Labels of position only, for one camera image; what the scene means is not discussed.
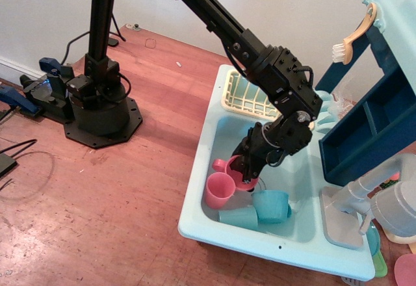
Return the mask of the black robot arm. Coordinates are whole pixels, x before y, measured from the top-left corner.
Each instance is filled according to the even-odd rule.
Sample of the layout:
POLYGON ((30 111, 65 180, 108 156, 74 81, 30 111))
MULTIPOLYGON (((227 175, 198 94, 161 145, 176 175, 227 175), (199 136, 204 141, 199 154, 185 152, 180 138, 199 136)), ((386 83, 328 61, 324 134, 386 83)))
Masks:
MULTIPOLYGON (((219 37, 240 74, 258 86, 279 117, 248 130, 232 154, 231 168, 249 189, 265 166, 278 166, 288 155, 306 147, 310 123, 322 100, 313 90, 313 70, 284 47, 264 45, 217 0, 182 0, 219 37)), ((129 140, 142 122, 137 104, 117 62, 107 56, 114 0, 92 0, 90 38, 82 75, 67 83, 74 119, 64 126, 66 136, 92 148, 129 140)))

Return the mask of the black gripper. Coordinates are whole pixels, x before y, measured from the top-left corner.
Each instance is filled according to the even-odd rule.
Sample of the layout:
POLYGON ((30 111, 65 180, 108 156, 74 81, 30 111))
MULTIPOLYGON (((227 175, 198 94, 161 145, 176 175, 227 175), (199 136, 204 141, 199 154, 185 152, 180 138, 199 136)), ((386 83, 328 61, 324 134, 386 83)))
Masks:
POLYGON ((229 172, 242 176, 241 185, 245 191, 254 191, 259 182, 258 173, 264 166, 279 166, 286 156, 294 155, 309 144, 310 123, 306 112, 280 116, 265 124, 255 123, 233 151, 229 172))

